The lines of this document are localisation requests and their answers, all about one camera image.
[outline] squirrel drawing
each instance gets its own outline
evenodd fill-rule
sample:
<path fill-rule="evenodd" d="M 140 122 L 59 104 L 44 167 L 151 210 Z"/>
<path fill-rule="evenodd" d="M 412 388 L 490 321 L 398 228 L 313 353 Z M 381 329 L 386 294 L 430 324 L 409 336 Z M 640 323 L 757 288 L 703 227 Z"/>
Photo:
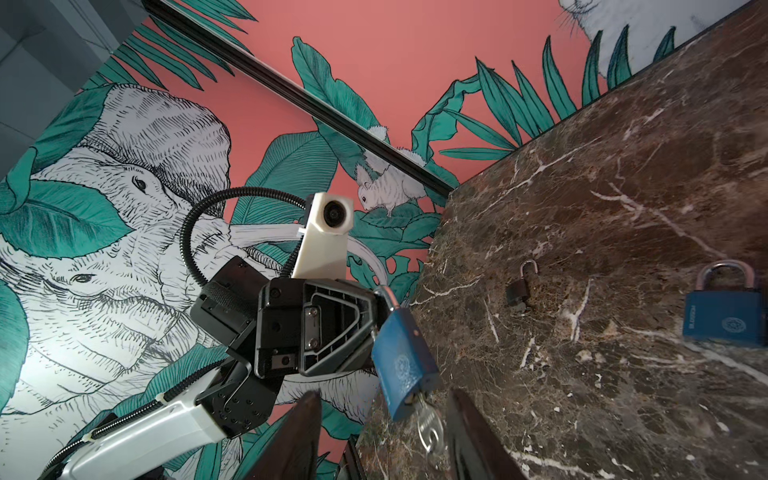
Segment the squirrel drawing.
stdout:
<path fill-rule="evenodd" d="M 386 138 L 387 128 L 371 127 L 368 132 L 383 141 Z M 397 148 L 397 150 L 414 164 L 420 167 L 426 165 L 421 155 L 407 148 Z M 392 210 L 398 205 L 402 205 L 412 198 L 426 197 L 427 193 L 424 186 L 401 170 L 368 150 L 363 153 L 363 157 L 371 170 L 380 175 L 376 180 L 372 180 L 364 166 L 358 164 L 355 169 L 356 180 L 359 185 L 357 195 L 360 198 L 362 208 L 366 211 L 376 207 L 384 207 L 387 217 L 391 217 Z"/>

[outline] white animal drawing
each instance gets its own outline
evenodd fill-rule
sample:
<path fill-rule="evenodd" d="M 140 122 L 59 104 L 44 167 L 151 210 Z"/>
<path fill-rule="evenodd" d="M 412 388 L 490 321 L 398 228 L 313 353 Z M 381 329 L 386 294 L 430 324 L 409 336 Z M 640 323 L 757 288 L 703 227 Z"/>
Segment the white animal drawing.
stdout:
<path fill-rule="evenodd" d="M 628 54 L 633 73 L 650 65 L 661 39 L 675 27 L 681 45 L 749 0 L 560 0 L 590 41 L 603 31 L 600 73 L 607 74 L 616 40 L 629 25 Z"/>
<path fill-rule="evenodd" d="M 371 127 L 368 132 L 383 141 L 386 138 L 387 129 L 386 127 Z M 420 167 L 426 165 L 421 155 L 407 148 L 398 148 L 397 150 L 414 164 Z M 362 165 L 357 165 L 355 169 L 356 180 L 359 185 L 357 195 L 366 211 L 376 207 L 384 207 L 387 211 L 387 217 L 391 217 L 392 210 L 398 205 L 402 205 L 413 198 L 426 197 L 427 193 L 424 186 L 400 169 L 393 167 L 368 150 L 363 153 L 363 157 L 368 166 L 380 175 L 379 178 L 372 180 Z"/>
<path fill-rule="evenodd" d="M 0 236 L 0 278 L 18 295 L 30 328 L 20 380 L 0 415 L 1 480 L 37 478 L 100 411 L 143 392 L 195 344 L 215 343 L 188 316 L 199 287 L 181 261 L 179 229 L 192 202 L 229 186 L 229 149 L 226 128 L 207 109 L 119 85 L 94 130 L 33 177 L 99 190 L 133 231 L 72 259 L 32 257 Z M 220 212 L 204 214 L 194 229 L 194 255 L 206 276 L 239 255 L 275 277 L 274 265 L 249 258 L 244 248 L 295 240 L 298 225 L 231 226 Z M 372 251 L 354 239 L 349 249 L 387 278 Z M 321 388 L 325 400 L 362 423 L 376 385 L 365 372 L 287 377 L 277 402 Z M 231 478 L 242 454 L 239 440 L 227 442 L 220 480 Z M 198 458 L 174 478 L 192 479 Z"/>

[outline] elephant ear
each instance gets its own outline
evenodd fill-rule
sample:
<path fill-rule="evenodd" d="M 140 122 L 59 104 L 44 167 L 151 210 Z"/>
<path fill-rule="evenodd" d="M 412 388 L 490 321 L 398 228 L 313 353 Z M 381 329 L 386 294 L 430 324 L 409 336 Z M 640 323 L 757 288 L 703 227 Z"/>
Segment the elephant ear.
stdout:
<path fill-rule="evenodd" d="M 227 127 L 207 108 L 164 91 L 115 85 L 81 145 L 146 168 L 191 204 L 230 186 Z M 223 209 L 207 212 L 221 217 Z"/>

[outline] silver key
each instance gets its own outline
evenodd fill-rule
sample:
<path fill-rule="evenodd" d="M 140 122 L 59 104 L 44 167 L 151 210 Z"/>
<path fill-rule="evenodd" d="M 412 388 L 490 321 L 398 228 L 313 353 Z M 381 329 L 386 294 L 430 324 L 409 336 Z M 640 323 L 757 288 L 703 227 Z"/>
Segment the silver key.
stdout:
<path fill-rule="evenodd" d="M 416 398 L 416 425 L 419 427 L 419 438 L 427 451 L 440 454 L 445 448 L 443 441 L 443 426 L 440 414 L 434 405 L 427 402 L 424 392 L 419 392 Z"/>

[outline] open padlock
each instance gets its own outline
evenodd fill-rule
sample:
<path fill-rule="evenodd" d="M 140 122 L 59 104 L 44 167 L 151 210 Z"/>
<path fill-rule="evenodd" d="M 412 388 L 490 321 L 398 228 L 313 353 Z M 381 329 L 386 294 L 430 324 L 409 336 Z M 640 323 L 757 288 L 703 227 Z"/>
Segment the open padlock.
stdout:
<path fill-rule="evenodd" d="M 534 271 L 538 274 L 538 264 L 536 260 L 526 260 L 520 265 L 520 278 L 510 283 L 507 286 L 507 305 L 518 306 L 525 304 L 525 301 L 531 297 L 531 292 L 528 290 L 528 284 L 525 282 L 525 266 L 531 263 Z M 531 311 L 531 307 L 526 306 L 524 314 Z"/>
<path fill-rule="evenodd" d="M 705 290 L 709 275 L 724 266 L 742 271 L 744 290 Z M 704 267 L 696 279 L 696 290 L 685 297 L 683 335 L 745 346 L 765 345 L 763 296 L 755 286 L 755 271 L 741 260 L 719 260 Z"/>

